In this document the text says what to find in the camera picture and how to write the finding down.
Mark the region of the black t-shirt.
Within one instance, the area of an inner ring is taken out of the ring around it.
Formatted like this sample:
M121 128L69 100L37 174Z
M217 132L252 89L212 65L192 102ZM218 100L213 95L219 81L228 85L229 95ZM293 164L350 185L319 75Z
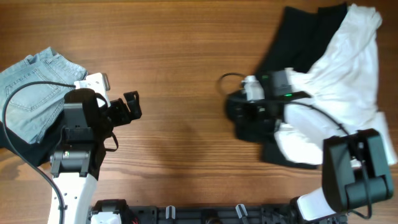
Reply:
M336 6L320 7L318 12L309 13L293 7L285 7L278 31L266 56L258 65L254 76L265 88L265 93L275 92L271 81L285 68L298 72L308 72L310 67L325 53L328 43L340 27L348 11L347 3ZM274 105L266 110L271 118L273 112L281 114L283 105ZM262 144L261 160L280 166L310 169L316 165L288 161L275 142Z

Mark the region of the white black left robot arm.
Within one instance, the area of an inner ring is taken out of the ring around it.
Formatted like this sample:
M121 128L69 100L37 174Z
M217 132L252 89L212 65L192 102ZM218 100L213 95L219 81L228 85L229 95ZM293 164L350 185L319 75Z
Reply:
M65 125L50 157L53 191L49 223L139 223L125 200L91 199L100 167L110 150L107 138L115 138L116 126L142 116L139 94L131 91L110 105L99 106L103 96L92 89L72 90L64 97Z

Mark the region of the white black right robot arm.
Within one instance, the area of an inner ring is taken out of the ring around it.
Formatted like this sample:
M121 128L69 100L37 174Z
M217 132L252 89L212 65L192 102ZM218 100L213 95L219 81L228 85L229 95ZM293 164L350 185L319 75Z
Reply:
M264 78L266 86L254 76L240 77L241 89L227 94L225 101L226 115L234 123L236 137L261 144L263 162L296 169L322 167L322 186L291 201L291 220L315 223L346 213L367 220L372 217L374 203L392 198L394 184L378 131L365 129L350 134L330 114L309 104L306 93L277 95L273 75ZM282 125L292 124L299 117L293 111L296 106L304 109L301 126L315 131L314 138L321 142L319 163L311 164L313 154L297 143L293 151L305 160L291 161L277 141Z

